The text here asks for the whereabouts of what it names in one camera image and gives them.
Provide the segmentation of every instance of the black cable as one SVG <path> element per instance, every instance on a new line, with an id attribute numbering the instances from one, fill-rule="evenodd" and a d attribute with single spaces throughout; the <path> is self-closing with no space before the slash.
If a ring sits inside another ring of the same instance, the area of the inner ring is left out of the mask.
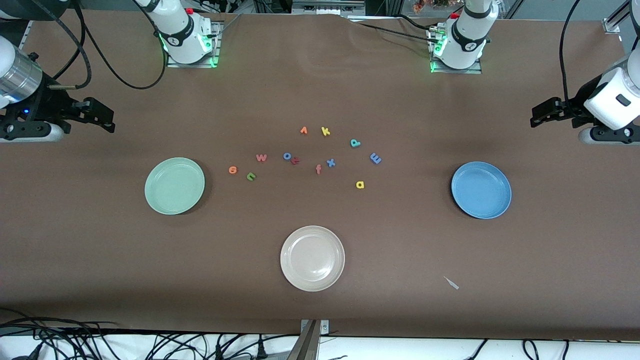
<path id="1" fill-rule="evenodd" d="M 471 357 L 467 358 L 467 360 L 476 360 L 478 354 L 480 354 L 480 350 L 482 350 L 482 348 L 484 347 L 487 341 L 489 341 L 489 339 L 484 339 L 476 349 L 476 352 L 474 352 L 474 354 L 471 355 Z"/>
<path id="2" fill-rule="evenodd" d="M 240 353 L 240 354 L 238 354 L 238 355 L 234 355 L 234 356 L 232 356 L 232 357 L 228 357 L 228 358 L 227 358 L 227 360 L 231 360 L 231 359 L 233 359 L 234 357 L 238 357 L 238 356 L 241 356 L 241 355 L 249 355 L 249 358 L 250 358 L 251 360 L 253 360 L 253 355 L 251 355 L 251 353 L 249 353 L 249 352 L 241 352 L 241 353 Z"/>
<path id="3" fill-rule="evenodd" d="M 566 360 L 566 353 L 569 352 L 569 340 L 564 341 L 566 345 L 564 346 L 564 351 L 562 353 L 562 360 Z"/>
<path id="4" fill-rule="evenodd" d="M 403 15 L 401 13 L 395 14 L 395 15 L 391 15 L 392 17 L 401 17 L 404 20 L 407 20 L 409 22 L 409 24 L 415 26 L 416 28 L 419 29 L 423 29 L 423 30 L 428 30 L 429 27 L 428 26 L 424 26 L 424 25 L 420 25 L 417 22 L 413 21 L 409 16 Z"/>
<path id="5" fill-rule="evenodd" d="M 157 340 L 157 338 L 159 336 L 162 337 L 163 339 L 159 343 L 154 342 L 154 346 L 151 348 L 151 350 L 149 350 L 149 353 L 145 357 L 145 360 L 152 360 L 154 358 L 154 356 L 163 347 L 167 346 L 171 341 L 175 341 L 175 339 L 179 338 L 180 334 L 174 334 L 174 335 L 169 335 L 169 336 L 163 336 L 163 335 L 157 334 L 156 335 L 156 340 Z"/>
<path id="6" fill-rule="evenodd" d="M 20 331 L 14 331 L 14 332 L 7 332 L 6 334 L 2 334 L 2 336 L 20 335 L 20 334 L 25 334 L 27 332 L 33 332 L 33 331 L 32 330 L 20 330 Z"/>
<path id="7" fill-rule="evenodd" d="M 187 341 L 178 341 L 178 340 L 174 340 L 174 342 L 178 343 L 179 346 L 176 347 L 175 349 L 173 349 L 171 352 L 167 353 L 164 356 L 165 360 L 168 360 L 172 355 L 180 352 L 180 351 L 184 351 L 184 350 L 191 350 L 193 352 L 193 359 L 196 359 L 196 354 L 198 354 L 202 359 L 205 359 L 205 356 L 207 355 L 207 352 L 205 351 L 205 355 L 202 355 L 202 353 L 195 347 L 189 345 L 190 342 L 192 342 L 193 340 L 204 336 L 204 334 L 198 334 L 190 339 L 188 339 Z"/>
<path id="8" fill-rule="evenodd" d="M 0 307 L 0 310 L 8 311 L 16 315 L 22 316 L 22 318 L 9 320 L 5 323 L 0 324 L 0 329 L 18 328 L 18 329 L 23 329 L 21 332 L 33 331 L 34 340 L 40 340 L 41 345 L 47 345 L 48 347 L 51 347 L 54 350 L 54 356 L 56 359 L 59 359 L 59 355 L 62 355 L 63 358 L 66 360 L 69 360 L 69 359 L 101 360 L 102 359 L 97 343 L 95 342 L 95 336 L 92 334 L 92 330 L 97 330 L 99 336 L 103 336 L 100 331 L 100 323 L 103 323 L 103 322 L 78 322 L 75 320 L 51 318 L 51 317 L 44 317 L 44 316 L 32 317 L 20 311 L 7 309 L 5 307 Z M 78 330 L 81 330 L 82 333 L 77 334 L 75 336 L 69 336 L 66 333 L 66 330 L 49 327 L 45 325 L 45 322 L 64 323 L 67 325 L 78 326 L 79 329 L 74 328 L 74 331 L 77 332 Z M 3 335 L 0 335 L 0 337 L 8 336 L 15 333 L 16 332 L 3 334 Z M 89 342 L 89 339 L 91 339 L 91 342 L 93 343 L 93 348 Z M 55 341 L 59 341 L 59 340 L 65 341 L 69 345 L 71 345 L 72 350 L 74 351 L 74 355 L 72 357 L 68 356 L 66 353 L 64 353 L 64 351 L 60 350 L 60 348 L 56 346 Z M 104 339 L 104 337 L 103 337 L 103 341 L 105 341 L 105 344 L 109 347 L 110 351 L 112 351 L 113 353 L 113 349 L 111 349 L 109 343 Z"/>
<path id="9" fill-rule="evenodd" d="M 510 11 L 511 15 L 509 17 L 507 17 L 507 19 L 513 19 L 513 17 L 516 15 L 516 13 L 520 10 L 520 7 L 522 6 L 522 4 L 524 4 L 524 0 L 522 0 L 518 4 L 516 4 L 516 8 L 512 9 Z"/>
<path id="10" fill-rule="evenodd" d="M 74 5 L 74 10 L 76 11 L 78 19 L 80 20 L 80 45 L 84 47 L 84 38 L 86 35 L 84 32 L 84 16 L 82 15 L 82 10 L 80 9 L 80 4 L 77 2 L 77 0 L 71 0 L 71 3 Z M 77 59 L 78 55 L 80 55 L 80 50 L 76 48 L 76 51 L 71 56 L 71 59 L 67 61 L 65 66 L 63 66 L 62 69 L 60 69 L 55 75 L 52 76 L 53 80 L 58 79 L 62 74 L 64 74 L 65 71 L 69 69 L 71 64 L 73 64 L 74 61 Z"/>
<path id="11" fill-rule="evenodd" d="M 459 8 L 457 8 L 457 9 L 453 10 L 453 12 L 451 12 L 451 13 L 457 13 L 457 12 L 458 12 L 458 11 L 460 11 L 463 7 L 465 7 L 465 5 L 462 5 L 461 7 L 459 7 Z M 401 13 L 398 13 L 398 14 L 395 14 L 395 15 L 391 15 L 391 16 L 392 16 L 392 17 L 401 17 L 401 18 L 403 18 L 404 20 L 407 20 L 411 25 L 415 26 L 416 28 L 422 29 L 422 30 L 428 30 L 431 26 L 436 26 L 436 25 L 438 25 L 438 23 L 437 23 L 437 22 L 435 22 L 435 23 L 433 23 L 433 24 L 431 24 L 431 25 L 427 25 L 427 26 L 425 26 L 425 25 L 420 25 L 420 24 L 418 24 L 417 22 L 413 21 L 413 19 L 411 19 L 410 17 L 408 17 L 408 16 L 406 16 L 406 15 L 403 15 L 403 14 L 401 14 Z"/>
<path id="12" fill-rule="evenodd" d="M 116 360 L 121 360 L 118 355 L 113 351 L 113 349 L 111 348 L 111 345 L 109 345 L 109 342 L 107 341 L 107 339 L 104 338 L 104 335 L 102 334 L 102 329 L 100 328 L 99 324 L 96 324 L 96 328 L 98 329 L 98 335 L 100 336 L 100 338 L 102 339 L 102 342 L 107 346 L 107 348 L 109 349 L 109 351 L 111 352 L 111 354 L 113 355 L 113 357 L 116 358 Z"/>
<path id="13" fill-rule="evenodd" d="M 264 340 L 262 340 L 262 334 L 258 335 L 258 352 L 255 355 L 257 360 L 264 360 L 269 357 L 269 354 L 264 350 Z"/>
<path id="14" fill-rule="evenodd" d="M 373 14 L 373 16 L 378 16 L 378 14 L 380 13 L 380 10 L 382 9 L 382 6 L 387 2 L 387 0 L 382 0 L 382 2 L 380 3 L 380 6 L 378 7 L 378 9 L 376 10 L 376 12 Z"/>
<path id="15" fill-rule="evenodd" d="M 278 338 L 284 338 L 285 336 L 297 336 L 297 335 L 295 335 L 295 334 L 283 334 L 283 335 L 276 335 L 276 336 L 272 336 L 272 337 L 270 337 L 270 338 L 266 338 L 266 339 L 264 339 L 263 341 L 272 340 L 272 339 L 278 339 Z M 227 357 L 226 359 L 227 359 L 227 360 L 232 359 L 232 358 L 234 358 L 236 355 L 238 355 L 238 354 L 240 354 L 240 353 L 243 353 L 243 352 L 247 351 L 249 348 L 252 348 L 252 347 L 254 347 L 255 345 L 258 345 L 258 341 L 256 341 L 255 343 L 252 343 L 251 345 L 248 345 L 248 346 L 246 346 L 246 347 L 244 347 L 244 348 L 242 348 L 242 349 L 238 350 L 235 354 L 231 355 L 230 357 Z"/>
<path id="16" fill-rule="evenodd" d="M 80 44 L 80 41 L 78 41 L 76 36 L 71 32 L 71 30 L 69 30 L 67 25 L 65 25 L 65 23 L 62 22 L 62 20 L 60 20 L 57 16 L 55 16 L 51 11 L 49 11 L 49 9 L 47 9 L 38 0 L 31 0 L 31 2 L 36 4 L 36 6 L 38 6 L 44 13 L 46 13 L 51 19 L 55 20 L 58 23 L 58 25 L 60 25 L 60 27 L 67 33 L 67 35 L 71 38 L 71 40 L 73 40 L 73 42 L 76 44 L 78 51 L 82 55 L 82 58 L 84 60 L 84 65 L 86 67 L 86 79 L 84 83 L 81 83 L 80 85 L 74 85 L 74 88 L 82 89 L 87 85 L 89 85 L 89 82 L 91 82 L 91 75 L 92 75 L 91 64 L 89 63 L 89 57 L 86 55 L 86 52 L 84 51 L 82 44 Z"/>
<path id="17" fill-rule="evenodd" d="M 573 111 L 571 110 L 571 106 L 569 106 L 569 90 L 566 85 L 566 70 L 564 69 L 564 34 L 566 33 L 566 28 L 569 25 L 569 20 L 571 19 L 571 15 L 573 15 L 573 11 L 575 7 L 578 6 L 580 0 L 575 0 L 571 10 L 569 10 L 569 14 L 566 16 L 566 20 L 564 21 L 564 26 L 562 28 L 562 34 L 560 35 L 560 71 L 562 72 L 562 88 L 564 92 L 564 102 L 567 105 L 568 111 L 573 115 Z"/>
<path id="18" fill-rule="evenodd" d="M 437 42 L 436 39 L 432 39 L 432 38 L 418 37 L 418 36 L 415 36 L 415 35 L 402 33 L 400 31 L 396 31 L 396 30 L 381 28 L 379 26 L 374 26 L 374 25 L 369 25 L 369 24 L 362 24 L 361 22 L 359 22 L 358 24 L 360 24 L 362 26 L 366 26 L 368 28 L 378 29 L 378 30 L 386 31 L 386 32 L 393 33 L 393 34 L 402 35 L 404 37 L 416 38 L 416 39 L 424 40 L 424 41 L 427 41 L 427 42 Z"/>
<path id="19" fill-rule="evenodd" d="M 533 352 L 536 356 L 535 359 L 531 357 L 531 355 L 529 355 L 529 351 L 527 350 L 527 343 L 531 343 L 531 345 L 533 346 Z M 540 360 L 540 356 L 538 355 L 538 348 L 536 347 L 536 344 L 533 342 L 533 340 L 522 340 L 522 351 L 524 351 L 524 354 L 529 358 L 529 360 Z"/>
<path id="20" fill-rule="evenodd" d="M 107 68 L 109 68 L 109 71 L 111 71 L 111 73 L 123 84 L 127 85 L 128 87 L 132 88 L 132 89 L 136 89 L 136 90 L 146 90 L 148 88 L 152 88 L 154 86 L 156 86 L 160 80 L 162 80 L 163 76 L 164 76 L 164 70 L 166 68 L 166 62 L 167 62 L 167 55 L 164 51 L 164 47 L 163 47 L 163 43 L 162 43 L 162 39 L 160 37 L 160 31 L 158 30 L 158 28 L 156 27 L 156 24 L 154 23 L 154 21 L 149 17 L 149 15 L 147 15 L 147 12 L 138 4 L 136 3 L 135 0 L 132 0 L 134 4 L 136 4 L 136 6 L 140 9 L 140 11 L 142 11 L 142 13 L 145 15 L 145 17 L 147 18 L 147 20 L 149 21 L 149 23 L 151 24 L 151 26 L 153 26 L 155 34 L 158 34 L 158 42 L 160 43 L 160 51 L 163 54 L 163 65 L 162 65 L 162 70 L 160 71 L 160 75 L 158 75 L 157 79 L 146 86 L 136 86 L 136 85 L 132 85 L 130 83 L 128 83 L 125 79 L 123 79 L 117 72 L 116 70 L 111 66 L 111 64 L 109 63 L 109 61 L 107 60 L 107 58 L 104 56 L 104 53 L 102 53 L 102 50 L 100 49 L 100 47 L 98 46 L 98 43 L 96 43 L 95 39 L 93 38 L 93 35 L 91 34 L 91 31 L 89 30 L 89 27 L 87 25 L 84 26 L 85 30 L 86 30 L 86 34 L 89 36 L 89 40 L 91 40 L 91 43 L 93 43 L 93 46 L 95 47 L 96 51 L 98 51 L 98 55 L 100 55 L 100 57 L 102 58 L 102 61 L 104 61 L 104 64 L 107 65 Z"/>
<path id="21" fill-rule="evenodd" d="M 234 336 L 231 340 L 228 340 L 226 343 L 220 345 L 220 338 L 222 338 L 222 335 L 218 336 L 218 342 L 216 344 L 216 351 L 211 353 L 209 356 L 205 357 L 205 360 L 209 360 L 210 358 L 214 357 L 214 360 L 220 360 L 224 358 L 224 354 L 225 351 L 227 351 L 229 349 L 229 347 L 231 346 L 231 344 L 233 344 L 233 342 L 235 340 L 238 340 L 241 336 L 244 336 L 244 334 L 238 334 L 236 336 Z"/>
<path id="22" fill-rule="evenodd" d="M 291 13 L 291 6 L 287 2 L 287 0 L 280 0 L 280 7 L 285 13 Z"/>

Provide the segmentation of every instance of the white plate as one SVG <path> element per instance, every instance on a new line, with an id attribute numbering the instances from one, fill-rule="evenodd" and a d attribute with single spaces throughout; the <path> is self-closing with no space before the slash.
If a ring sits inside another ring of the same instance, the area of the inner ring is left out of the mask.
<path id="1" fill-rule="evenodd" d="M 344 247 L 325 227 L 301 227 L 284 241 L 280 267 L 287 280 L 298 289 L 321 291 L 338 281 L 342 274 Z"/>
<path id="2" fill-rule="evenodd" d="M 160 214 L 176 215 L 191 209 L 204 192 L 204 173 L 193 160 L 172 158 L 158 164 L 147 177 L 145 197 Z"/>

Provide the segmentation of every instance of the blue plate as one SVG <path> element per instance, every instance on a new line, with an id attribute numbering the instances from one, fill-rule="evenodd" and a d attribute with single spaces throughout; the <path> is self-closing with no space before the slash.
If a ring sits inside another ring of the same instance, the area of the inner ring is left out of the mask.
<path id="1" fill-rule="evenodd" d="M 476 218 L 497 218 L 511 204 L 507 177 L 497 167 L 481 161 L 466 163 L 456 170 L 451 192 L 458 206 Z"/>

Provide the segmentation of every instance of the plate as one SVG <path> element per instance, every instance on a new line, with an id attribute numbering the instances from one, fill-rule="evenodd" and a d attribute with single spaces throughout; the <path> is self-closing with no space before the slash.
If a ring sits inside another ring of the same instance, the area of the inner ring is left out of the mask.
<path id="1" fill-rule="evenodd" d="M 321 291 L 335 284 L 342 274 L 344 247 L 338 236 L 325 227 L 301 227 L 284 241 L 280 267 L 298 289 Z"/>
<path id="2" fill-rule="evenodd" d="M 451 180 L 451 192 L 458 206 L 476 218 L 497 218 L 511 204 L 507 177 L 497 167 L 481 161 L 457 169 Z"/>
<path id="3" fill-rule="evenodd" d="M 204 173 L 193 160 L 172 158 L 158 164 L 147 177 L 145 197 L 160 214 L 176 215 L 191 209 L 204 192 Z"/>

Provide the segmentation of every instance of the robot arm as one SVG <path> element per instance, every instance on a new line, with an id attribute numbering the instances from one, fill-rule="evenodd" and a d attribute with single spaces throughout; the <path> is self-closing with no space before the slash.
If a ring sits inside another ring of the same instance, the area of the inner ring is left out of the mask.
<path id="1" fill-rule="evenodd" d="M 640 5 L 631 3 L 631 19 L 640 36 Z M 559 97 L 532 109 L 531 127 L 549 121 L 572 120 L 573 128 L 585 124 L 579 139 L 584 143 L 640 145 L 640 127 L 632 122 L 640 115 L 640 49 L 622 57 L 592 79 L 572 99 Z"/>
<path id="2" fill-rule="evenodd" d="M 178 63 L 190 64 L 202 59 L 213 48 L 211 19 L 183 9 L 180 0 L 135 0 L 154 21 L 164 47 Z"/>
<path id="3" fill-rule="evenodd" d="M 40 2 L 54 11 L 59 3 L 68 5 L 68 0 Z M 0 10 L 4 16 L 39 19 L 39 12 L 29 16 L 31 4 L 30 0 L 3 0 Z M 58 9 L 54 16 L 60 16 L 64 9 Z M 37 57 L 0 37 L 0 109 L 5 109 L 0 115 L 0 142 L 55 142 L 71 131 L 66 120 L 95 124 L 110 133 L 115 130 L 113 111 L 98 100 L 88 97 L 80 102 L 66 90 L 53 90 L 53 85 L 60 84 L 42 71 L 35 62 Z"/>
<path id="4" fill-rule="evenodd" d="M 434 52 L 437 58 L 453 69 L 466 69 L 482 56 L 489 29 L 498 17 L 495 0 L 467 0 L 457 19 L 447 19 L 442 45 Z"/>

